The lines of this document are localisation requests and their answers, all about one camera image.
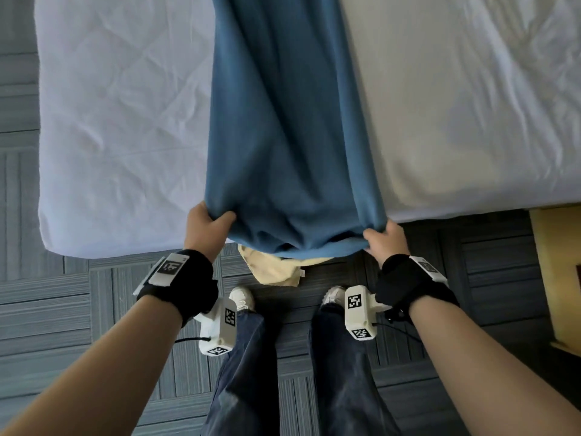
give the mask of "person's right arm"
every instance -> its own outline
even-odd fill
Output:
[[[366,230],[381,266],[409,255],[403,228]],[[452,303],[430,296],[409,315],[456,409],[473,435],[581,435],[581,412]]]

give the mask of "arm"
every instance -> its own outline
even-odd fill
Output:
[[[224,246],[232,212],[214,222],[202,202],[190,211],[185,249],[210,263]],[[182,326],[169,302],[145,295],[2,432],[24,435],[131,434]]]
[[[403,228],[391,220],[385,233],[366,230],[364,236],[380,267],[397,254],[410,255]],[[460,308],[420,296],[404,310],[471,434],[581,434],[581,413]]]

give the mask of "wrinkled sheet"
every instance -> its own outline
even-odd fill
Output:
[[[235,211],[230,239],[281,257],[367,247],[387,217],[338,0],[214,9],[210,215]]]
[[[581,0],[341,1],[390,217],[581,201]],[[36,3],[45,246],[179,248],[205,190],[212,1]]]

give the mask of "person's left arm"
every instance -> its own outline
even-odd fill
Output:
[[[212,263],[235,218],[228,212],[212,221],[202,202],[188,215],[184,248],[201,252]],[[131,434],[182,321],[172,303],[143,296],[10,422],[2,436]]]

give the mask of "shoe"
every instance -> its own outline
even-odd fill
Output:
[[[252,292],[244,286],[236,286],[232,289],[228,298],[236,303],[236,310],[238,312],[243,309],[256,312],[254,310],[254,297],[252,296]]]
[[[345,307],[345,288],[333,286],[323,297],[323,304],[335,303],[342,308]]]

